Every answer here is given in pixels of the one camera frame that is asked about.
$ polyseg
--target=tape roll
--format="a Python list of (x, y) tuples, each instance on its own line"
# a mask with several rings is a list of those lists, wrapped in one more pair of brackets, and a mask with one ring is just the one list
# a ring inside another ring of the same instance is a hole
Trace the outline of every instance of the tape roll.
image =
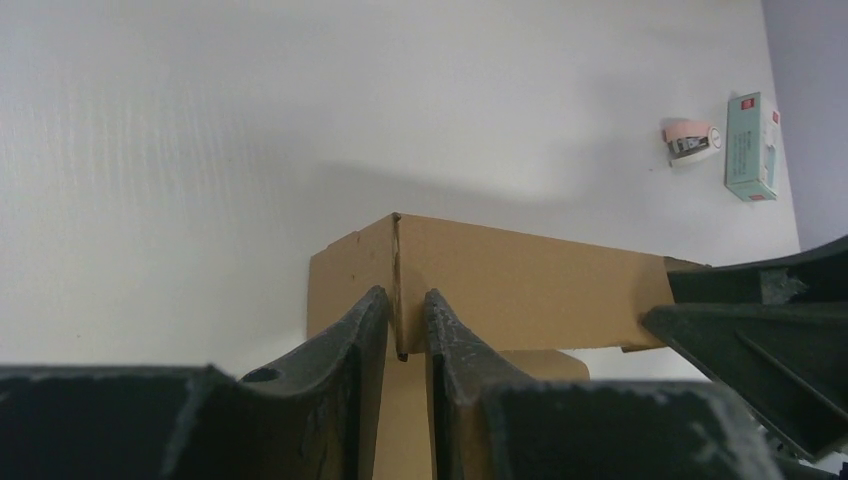
[(671, 152), (671, 166), (682, 167), (708, 158), (721, 150), (721, 133), (709, 122), (686, 120), (663, 130)]

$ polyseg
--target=white table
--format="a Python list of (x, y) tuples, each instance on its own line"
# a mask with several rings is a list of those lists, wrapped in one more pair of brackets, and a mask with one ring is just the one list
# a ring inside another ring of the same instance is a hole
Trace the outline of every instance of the white table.
[(671, 171), (660, 140), (774, 98), (759, 0), (78, 3), (0, 7), (4, 363), (244, 373), (303, 340), (309, 255), (391, 211), (714, 265), (798, 250), (784, 165), (744, 204), (723, 159)]

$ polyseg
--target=white tabletop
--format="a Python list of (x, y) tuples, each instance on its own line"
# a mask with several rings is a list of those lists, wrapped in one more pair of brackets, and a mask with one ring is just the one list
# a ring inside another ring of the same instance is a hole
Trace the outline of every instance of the white tabletop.
[(745, 204), (723, 155), (672, 171), (660, 137), (774, 98), (759, 0), (54, 3), (0, 7), (2, 362), (244, 373), (303, 340), (309, 255), (392, 211), (714, 265), (798, 250), (784, 165)]

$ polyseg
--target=teal and white box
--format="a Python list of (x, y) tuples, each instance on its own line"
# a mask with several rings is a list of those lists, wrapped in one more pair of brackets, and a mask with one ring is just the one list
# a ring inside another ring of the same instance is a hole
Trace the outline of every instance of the teal and white box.
[(744, 202), (776, 200), (782, 145), (780, 113), (759, 92), (728, 102), (724, 185)]

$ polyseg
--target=cardboard box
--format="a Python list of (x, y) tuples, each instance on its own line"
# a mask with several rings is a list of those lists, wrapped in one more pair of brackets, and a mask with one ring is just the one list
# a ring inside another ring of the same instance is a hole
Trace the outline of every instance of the cardboard box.
[(777, 199), (780, 113), (759, 93), (727, 105), (725, 186), (744, 202)]
[[(539, 380), (588, 380), (581, 361), (557, 351), (502, 352)], [(430, 480), (433, 455), (427, 410), (425, 355), (387, 359), (374, 455), (375, 480)]]
[(431, 288), (498, 351), (658, 347), (639, 319), (673, 303), (660, 256), (392, 214), (312, 257), (308, 335), (373, 285), (393, 299), (398, 354), (424, 351)]

